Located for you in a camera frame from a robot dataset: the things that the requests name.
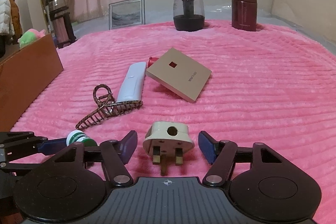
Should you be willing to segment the green white small bottle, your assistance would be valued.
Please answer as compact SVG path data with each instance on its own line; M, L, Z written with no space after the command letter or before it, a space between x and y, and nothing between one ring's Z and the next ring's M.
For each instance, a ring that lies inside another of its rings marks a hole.
M83 143L85 147L96 147L97 146L96 141L90 138L87 134L85 134L81 130L71 131L66 138L67 146L75 142Z

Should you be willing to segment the cream UK power plug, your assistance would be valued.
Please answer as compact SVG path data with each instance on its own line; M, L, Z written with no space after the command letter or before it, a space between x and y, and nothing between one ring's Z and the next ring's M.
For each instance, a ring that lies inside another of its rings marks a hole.
M160 166L161 176L167 175L168 160L174 160L175 165L182 165L183 155L195 147L189 136L188 125L167 121L154 122L142 146L152 163Z

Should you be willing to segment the tortoiseshell hair claw clip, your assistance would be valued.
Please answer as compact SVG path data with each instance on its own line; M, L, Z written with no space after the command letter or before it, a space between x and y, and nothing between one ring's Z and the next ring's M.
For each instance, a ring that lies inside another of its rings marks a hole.
M75 128L77 130L84 131L86 128L98 125L104 120L139 109L143 105L141 100L116 102L110 87L105 84L94 87L93 100L97 108L76 124Z

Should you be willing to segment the white remote control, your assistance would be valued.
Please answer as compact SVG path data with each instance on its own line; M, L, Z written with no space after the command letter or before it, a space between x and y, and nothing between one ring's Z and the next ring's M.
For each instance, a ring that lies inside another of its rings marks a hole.
M134 63L129 67L120 87L117 102L141 100L146 67L146 62Z

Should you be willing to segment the gold TP-LINK square panel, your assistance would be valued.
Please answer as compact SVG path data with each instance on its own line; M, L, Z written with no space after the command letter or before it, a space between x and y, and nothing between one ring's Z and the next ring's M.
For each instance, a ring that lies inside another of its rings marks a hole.
M211 70L171 48L147 68L146 75L184 100L194 103L209 79Z

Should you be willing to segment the red toy figure keychain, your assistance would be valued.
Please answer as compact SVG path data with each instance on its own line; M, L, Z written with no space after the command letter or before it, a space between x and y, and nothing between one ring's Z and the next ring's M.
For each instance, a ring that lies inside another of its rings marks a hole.
M158 59L158 57L149 57L147 67L149 68L150 66L152 66Z

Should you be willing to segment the brown cardboard box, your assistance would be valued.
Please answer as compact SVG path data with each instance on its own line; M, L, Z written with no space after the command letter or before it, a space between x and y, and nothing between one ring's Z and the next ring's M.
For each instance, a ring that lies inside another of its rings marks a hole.
M1 132L8 132L42 91L63 71L50 34L1 61Z

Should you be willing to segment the pink fuzzy blanket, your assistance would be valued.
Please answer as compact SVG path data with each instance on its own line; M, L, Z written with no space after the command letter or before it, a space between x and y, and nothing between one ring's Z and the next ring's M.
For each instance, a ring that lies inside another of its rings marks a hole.
M143 142L156 121L187 124L193 141L208 132L242 147L260 141L318 182L318 223L335 223L335 56L320 43L270 24L255 32L210 20L203 30L177 31L170 22L95 32L58 51L64 70L30 105L14 131L64 138L96 108L93 89L118 94L129 66L175 48L211 76L194 103L151 78L140 109L90 127L97 142L134 130Z

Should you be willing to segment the green pink plush toy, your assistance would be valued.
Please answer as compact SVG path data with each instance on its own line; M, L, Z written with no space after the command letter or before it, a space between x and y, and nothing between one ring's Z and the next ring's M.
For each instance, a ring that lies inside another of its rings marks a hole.
M33 28L27 30L19 39L19 47L20 49L28 46L29 44L39 40L40 38L46 35L46 30L35 30Z

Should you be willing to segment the white puffer jacket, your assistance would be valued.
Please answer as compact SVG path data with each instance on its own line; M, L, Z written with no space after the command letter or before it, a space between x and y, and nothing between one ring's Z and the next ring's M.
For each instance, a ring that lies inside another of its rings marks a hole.
M15 34L11 17L10 0L0 0L0 33L1 35Z

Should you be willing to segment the dark thermos flask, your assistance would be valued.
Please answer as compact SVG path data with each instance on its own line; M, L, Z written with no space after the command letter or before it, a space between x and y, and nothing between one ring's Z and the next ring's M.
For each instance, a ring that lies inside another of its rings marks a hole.
M66 47L76 42L72 23L70 19L70 11L64 0L50 1L49 18L52 30L56 38L56 46L58 48Z

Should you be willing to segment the brown orange jacket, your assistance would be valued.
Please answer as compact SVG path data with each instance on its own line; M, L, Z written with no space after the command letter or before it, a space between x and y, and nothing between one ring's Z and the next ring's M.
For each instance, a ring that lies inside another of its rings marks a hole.
M18 40L22 34L22 27L20 22L19 7L16 4L15 0L9 0L11 5L11 18L15 32L15 39Z

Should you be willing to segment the dark glass jar diffuser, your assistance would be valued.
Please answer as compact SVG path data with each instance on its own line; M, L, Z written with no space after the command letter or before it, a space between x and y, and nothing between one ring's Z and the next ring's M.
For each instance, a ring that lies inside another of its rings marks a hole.
M174 0L173 21L177 31L198 31L205 26L203 0Z

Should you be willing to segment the dark red cylindrical canister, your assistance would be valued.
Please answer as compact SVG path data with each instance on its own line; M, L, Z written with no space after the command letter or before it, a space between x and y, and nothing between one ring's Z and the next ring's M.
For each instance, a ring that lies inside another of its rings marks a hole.
M232 0L232 27L244 31L256 31L257 0Z

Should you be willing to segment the clear plastic sheet cover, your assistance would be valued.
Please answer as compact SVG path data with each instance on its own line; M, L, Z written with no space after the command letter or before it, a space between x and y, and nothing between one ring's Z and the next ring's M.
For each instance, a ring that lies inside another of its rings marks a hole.
M269 13L335 54L335 0L272 0Z

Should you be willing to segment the silver picture frame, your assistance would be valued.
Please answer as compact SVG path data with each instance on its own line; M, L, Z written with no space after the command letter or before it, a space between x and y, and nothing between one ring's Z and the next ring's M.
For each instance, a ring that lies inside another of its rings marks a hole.
M110 3L108 19L109 30L145 24L145 0Z

